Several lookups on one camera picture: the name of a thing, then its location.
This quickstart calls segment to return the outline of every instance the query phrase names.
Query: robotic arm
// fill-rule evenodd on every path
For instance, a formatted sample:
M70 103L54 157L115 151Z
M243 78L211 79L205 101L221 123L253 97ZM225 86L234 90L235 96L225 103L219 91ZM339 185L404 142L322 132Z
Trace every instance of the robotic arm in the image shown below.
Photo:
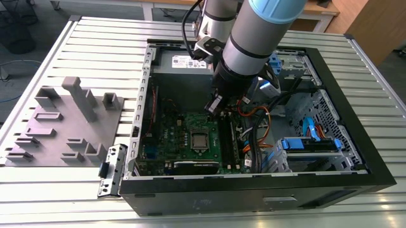
M215 59L215 92L206 105L206 110L214 115L223 110L231 98L239 98L246 93L306 2L246 0L225 45L223 39L229 35L225 33L230 31L234 22L237 4L233 0L206 1L203 22L210 21L207 25L211 26L203 27L206 32L199 32L207 37L202 38L197 46Z

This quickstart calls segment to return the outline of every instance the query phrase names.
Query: gray plastic block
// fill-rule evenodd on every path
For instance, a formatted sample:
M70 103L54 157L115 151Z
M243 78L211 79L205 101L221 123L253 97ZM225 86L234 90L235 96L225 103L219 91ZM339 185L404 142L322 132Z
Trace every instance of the gray plastic block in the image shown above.
M54 137L56 135L56 131L54 128L31 128L28 127L26 133L28 136L50 136Z
M88 142L84 138L68 138L66 144L71 147L71 149L86 148Z
M80 78L79 77L64 77L63 88L70 91L75 104L86 118L91 123L96 121L96 113L92 109L92 105L87 99L86 93L80 87Z
M66 163L80 163L84 161L84 157L79 152L63 153L62 160Z
M58 113L58 112L43 112L43 113L36 113L34 118L36 120L40 120L40 121L60 121L63 120L63 115L62 113Z
M94 93L91 92L90 89L84 89L83 91L84 91L84 93L86 93L86 95L87 95L87 99L88 99L90 105L91 105L92 107L95 107L95 106L96 106L96 99L95 99Z
M104 93L103 105L104 105L106 110L120 110L122 109L122 105L116 98L115 93Z
M54 105L54 99L60 98L54 88L42 87L39 89L38 95L35 97L39 105L47 109L47 108L55 108Z
M92 145L88 143L84 155L91 160L92 163L100 163L104 161L107 156L107 149L99 144L98 150L92 147Z
M39 147L39 140L35 137L19 137L15 141L15 144L18 144L20 147Z
M10 152L8 155L6 156L6 158L8 160L11 160L12 162L31 162L34 159L34 156L31 153L22 150L22 151Z
M124 99L118 97L120 106L123 106ZM31 129L54 129L56 134L54 137L47 135L35 136L40 141L39 147L20 147L18 144L12 148L7 148L7 152L19 150L27 151L35 156L31 162L12 162L8 160L7 166L27 166L27 167L95 167L99 164L92 162L86 156L86 146L91 143L98 149L99 144L103 144L104 148L112 146L115 141L115 133L120 120L120 110L106 110L103 105L103 96L95 96L96 105L94 111L98 115L98 120L92 123L87 122L86 118L78 106L74 102L71 95L62 95L60 99L54 99L55 107L52 110L46 110L42 106L38 106L32 118L27 122L27 127ZM60 112L63 115L62 121L43 121L34 118L36 113ZM19 137L27 137L28 135L22 133ZM67 144L68 139L86 139L84 144L78 143L78 147L71 148ZM63 153L79 152L83 157L83 162L64 162L62 159Z

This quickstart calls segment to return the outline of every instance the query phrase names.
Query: blue clip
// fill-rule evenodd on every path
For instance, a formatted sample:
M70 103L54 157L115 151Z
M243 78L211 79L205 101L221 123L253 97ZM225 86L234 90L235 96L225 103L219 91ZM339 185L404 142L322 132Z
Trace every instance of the blue clip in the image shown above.
M337 149L341 150L343 145L342 145L342 141L339 139L334 139L334 144L337 146Z
M311 117L306 117L303 119L303 136L306 136L306 133L307 133L307 128L310 129L310 134L311 134L311 137L319 141L319 137L318 137L318 133L317 133L317 130L315 130L315 122L313 121Z
M287 144L287 141L283 139L281 142L282 142L282 148L289 149L290 146Z
M302 139L286 139L290 149L305 149Z

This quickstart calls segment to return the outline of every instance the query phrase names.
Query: wooden table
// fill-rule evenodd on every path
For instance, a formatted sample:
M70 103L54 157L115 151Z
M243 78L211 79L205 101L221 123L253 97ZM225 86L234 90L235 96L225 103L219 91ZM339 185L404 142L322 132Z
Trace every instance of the wooden table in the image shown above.
M82 3L96 3L108 5L123 5L123 6L138 6L143 8L144 20L154 20L153 9L175 9L175 10L189 10L191 5L197 0L60 0ZM51 1L55 10L59 10L60 1ZM327 8L317 5L315 0L309 0L302 15L299 19L315 20L317 24L314 26L314 32L325 32L334 16L339 14L338 9L330 3Z

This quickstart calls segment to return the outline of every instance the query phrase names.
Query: open computer tower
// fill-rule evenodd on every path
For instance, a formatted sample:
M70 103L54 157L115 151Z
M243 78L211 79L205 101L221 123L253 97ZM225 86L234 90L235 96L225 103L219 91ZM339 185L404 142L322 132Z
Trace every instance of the open computer tower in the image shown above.
M182 42L148 40L130 144L115 170L123 175L112 182L140 216L323 208L396 184L317 49L278 47L271 56L281 91L297 78L298 88L319 90L294 94L270 112L273 147L262 149L261 173L250 171L243 151L250 118L235 106L217 117L205 112L214 71L187 55ZM274 92L255 81L246 110ZM102 183L99 196L108 194Z

